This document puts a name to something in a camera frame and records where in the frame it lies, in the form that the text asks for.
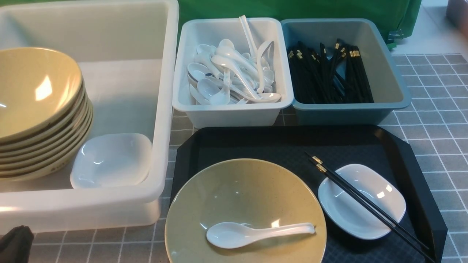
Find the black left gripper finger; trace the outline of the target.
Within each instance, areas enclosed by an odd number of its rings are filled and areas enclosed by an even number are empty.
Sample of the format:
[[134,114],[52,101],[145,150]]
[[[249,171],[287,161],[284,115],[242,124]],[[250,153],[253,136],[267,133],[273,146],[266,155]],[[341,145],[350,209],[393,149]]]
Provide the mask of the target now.
[[1,263],[28,263],[34,235],[28,226],[17,226],[0,240]]

